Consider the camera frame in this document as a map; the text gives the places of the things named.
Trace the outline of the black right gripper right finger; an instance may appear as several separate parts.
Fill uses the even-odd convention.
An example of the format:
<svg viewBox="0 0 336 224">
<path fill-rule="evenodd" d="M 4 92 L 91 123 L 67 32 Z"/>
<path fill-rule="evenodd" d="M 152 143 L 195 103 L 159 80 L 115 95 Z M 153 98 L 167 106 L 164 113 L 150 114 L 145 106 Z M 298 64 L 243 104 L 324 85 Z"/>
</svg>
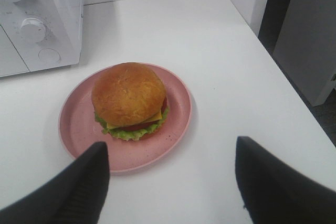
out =
<svg viewBox="0 0 336 224">
<path fill-rule="evenodd" d="M 247 136 L 236 142 L 236 181 L 253 223 L 335 223 L 335 191 Z"/>
</svg>

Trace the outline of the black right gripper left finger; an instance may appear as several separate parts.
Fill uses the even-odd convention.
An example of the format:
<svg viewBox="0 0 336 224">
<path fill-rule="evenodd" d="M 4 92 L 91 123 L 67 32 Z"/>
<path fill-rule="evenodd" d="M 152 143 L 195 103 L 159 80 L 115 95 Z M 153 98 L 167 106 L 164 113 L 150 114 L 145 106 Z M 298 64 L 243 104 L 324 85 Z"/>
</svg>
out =
<svg viewBox="0 0 336 224">
<path fill-rule="evenodd" d="M 40 188 L 1 210 L 1 223 L 97 223 L 108 192 L 108 150 L 92 144 Z"/>
</svg>

